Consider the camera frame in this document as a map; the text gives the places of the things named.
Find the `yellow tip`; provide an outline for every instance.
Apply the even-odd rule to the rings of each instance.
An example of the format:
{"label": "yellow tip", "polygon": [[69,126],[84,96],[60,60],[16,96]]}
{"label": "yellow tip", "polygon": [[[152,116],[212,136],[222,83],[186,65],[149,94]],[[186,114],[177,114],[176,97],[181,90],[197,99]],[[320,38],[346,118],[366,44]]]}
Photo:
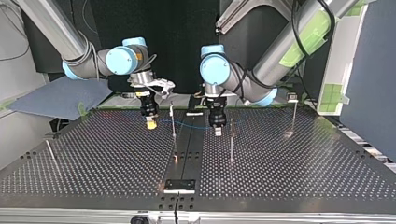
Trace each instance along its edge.
{"label": "yellow tip", "polygon": [[157,122],[155,122],[154,120],[148,121],[148,129],[153,130],[155,128],[157,128]]}

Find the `black curtain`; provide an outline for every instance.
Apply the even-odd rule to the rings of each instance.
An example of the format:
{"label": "black curtain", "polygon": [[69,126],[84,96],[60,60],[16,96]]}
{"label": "black curtain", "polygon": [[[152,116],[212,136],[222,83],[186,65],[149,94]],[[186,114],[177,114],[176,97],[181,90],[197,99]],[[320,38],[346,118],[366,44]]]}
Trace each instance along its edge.
{"label": "black curtain", "polygon": [[[122,39],[143,36],[157,77],[172,80],[176,93],[195,93],[203,45],[217,44],[215,24],[219,0],[91,0],[103,49],[121,45]],[[131,91],[128,76],[111,76],[115,91]]]}

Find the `blue cable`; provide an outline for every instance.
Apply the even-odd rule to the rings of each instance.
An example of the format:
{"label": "blue cable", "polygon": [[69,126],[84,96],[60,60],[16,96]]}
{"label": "blue cable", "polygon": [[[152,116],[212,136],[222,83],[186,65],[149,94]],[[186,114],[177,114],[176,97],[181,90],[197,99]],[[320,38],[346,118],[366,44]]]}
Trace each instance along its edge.
{"label": "blue cable", "polygon": [[[172,120],[170,120],[170,119],[160,119],[160,122],[165,122],[165,123],[172,123]],[[207,130],[207,129],[210,129],[210,127],[198,127],[198,126],[192,126],[192,125],[189,125],[189,124],[185,124],[185,123],[183,123],[183,122],[180,122],[180,121],[178,121],[178,120],[175,120],[175,123],[176,124],[180,124],[180,125],[182,125],[182,126],[185,126],[185,127],[188,127],[188,128],[192,128],[192,129],[199,129],[199,130]]]}

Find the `perforated table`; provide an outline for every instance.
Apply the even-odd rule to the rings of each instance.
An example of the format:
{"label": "perforated table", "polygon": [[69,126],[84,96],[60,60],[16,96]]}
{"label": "perforated table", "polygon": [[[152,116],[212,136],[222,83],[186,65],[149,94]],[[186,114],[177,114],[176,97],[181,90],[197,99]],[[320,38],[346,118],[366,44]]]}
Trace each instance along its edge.
{"label": "perforated table", "polygon": [[[174,139],[167,111],[153,131],[138,111],[95,111],[51,142],[57,160],[43,144],[0,172],[0,207],[396,215],[396,175],[310,108],[292,135],[292,108],[227,109],[233,160],[207,113],[176,111]],[[163,194],[168,179],[195,193]]]}

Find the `white panel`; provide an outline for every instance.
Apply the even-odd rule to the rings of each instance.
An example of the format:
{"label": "white panel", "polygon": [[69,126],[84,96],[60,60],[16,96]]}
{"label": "white panel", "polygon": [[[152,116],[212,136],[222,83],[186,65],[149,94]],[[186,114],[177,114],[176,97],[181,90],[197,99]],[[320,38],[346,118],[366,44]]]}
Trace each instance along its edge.
{"label": "white panel", "polygon": [[[23,31],[21,23],[11,10],[4,7],[2,9]],[[1,10],[0,31],[0,60],[25,52],[27,40],[15,30]],[[0,77],[0,103],[45,85],[43,76],[35,71],[30,51],[19,59],[0,62]]]}
{"label": "white panel", "polygon": [[[353,59],[355,58],[356,48],[361,35],[361,27],[366,10],[367,6],[363,7],[360,16],[345,16],[337,23],[318,105],[321,103],[325,84],[340,84],[343,86],[342,93],[345,94],[347,92],[347,84],[352,72]],[[342,106],[343,104],[338,104],[336,112],[334,113],[320,111],[318,111],[318,113],[323,116],[339,116],[341,114]]]}
{"label": "white panel", "polygon": [[50,132],[50,118],[11,113],[0,119],[0,170],[38,146]]}

